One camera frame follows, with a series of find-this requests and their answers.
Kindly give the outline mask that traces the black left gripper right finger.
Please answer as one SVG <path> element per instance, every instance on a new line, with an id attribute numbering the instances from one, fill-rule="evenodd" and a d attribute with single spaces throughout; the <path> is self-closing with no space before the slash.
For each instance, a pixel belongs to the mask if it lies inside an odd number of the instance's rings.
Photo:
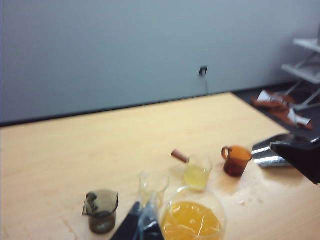
<path id="1" fill-rule="evenodd" d="M 159 222 L 157 203 L 151 199 L 146 204 L 138 221 L 139 240 L 163 240 Z"/>

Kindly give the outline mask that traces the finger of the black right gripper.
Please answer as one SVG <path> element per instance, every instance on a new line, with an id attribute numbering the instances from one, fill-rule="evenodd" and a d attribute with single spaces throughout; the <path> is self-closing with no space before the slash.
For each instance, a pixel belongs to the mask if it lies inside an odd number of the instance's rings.
<path id="1" fill-rule="evenodd" d="M 313 184 L 320 184 L 320 138 L 307 142 L 275 141 L 270 149 L 282 157 Z"/>

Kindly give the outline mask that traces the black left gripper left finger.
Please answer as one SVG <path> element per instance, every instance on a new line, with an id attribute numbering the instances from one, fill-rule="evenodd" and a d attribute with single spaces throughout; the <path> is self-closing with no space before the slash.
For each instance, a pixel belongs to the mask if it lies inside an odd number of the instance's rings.
<path id="1" fill-rule="evenodd" d="M 117 231 L 111 237 L 111 240 L 132 240 L 135 236 L 140 215 L 141 203 L 136 201 Z"/>

